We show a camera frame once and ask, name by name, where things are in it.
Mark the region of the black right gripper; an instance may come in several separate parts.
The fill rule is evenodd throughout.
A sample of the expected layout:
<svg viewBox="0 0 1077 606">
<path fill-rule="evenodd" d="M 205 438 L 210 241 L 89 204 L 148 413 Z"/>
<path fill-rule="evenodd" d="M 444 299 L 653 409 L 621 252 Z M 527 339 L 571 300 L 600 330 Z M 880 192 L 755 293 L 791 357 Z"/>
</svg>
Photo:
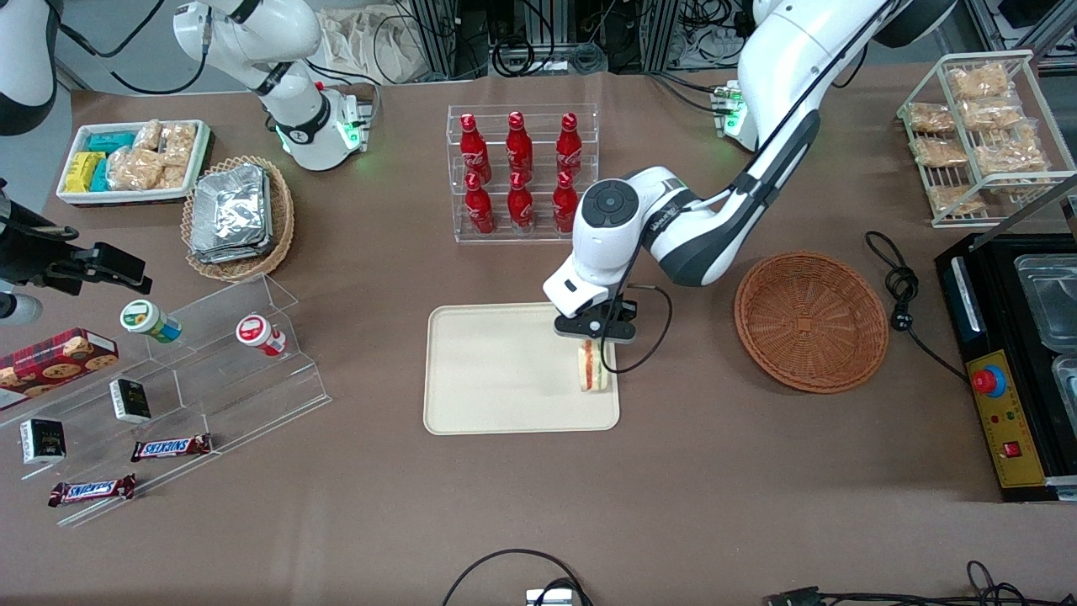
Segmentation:
<svg viewBox="0 0 1077 606">
<path fill-rule="evenodd" d="M 16 286 L 54 288 L 80 295 L 82 283 L 72 277 L 50 274 L 55 264 L 70 260 L 76 246 L 70 244 L 78 230 L 58 226 L 1 192 L 1 279 Z M 96 242 L 80 252 L 84 281 L 115 284 L 138 293 L 151 293 L 153 280 L 146 276 L 146 260 L 118 246 Z"/>
</svg>

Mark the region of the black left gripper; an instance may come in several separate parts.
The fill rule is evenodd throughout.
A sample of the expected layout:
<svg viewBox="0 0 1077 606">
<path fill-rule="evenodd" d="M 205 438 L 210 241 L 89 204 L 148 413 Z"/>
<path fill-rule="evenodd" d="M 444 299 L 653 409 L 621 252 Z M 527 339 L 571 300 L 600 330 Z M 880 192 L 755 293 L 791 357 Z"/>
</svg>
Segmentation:
<svg viewBox="0 0 1077 606">
<path fill-rule="evenodd" d="M 637 338 L 638 304 L 616 296 L 614 300 L 581 308 L 572 316 L 558 315 L 554 319 L 554 333 L 567 338 L 601 340 L 613 343 L 633 343 Z"/>
</svg>

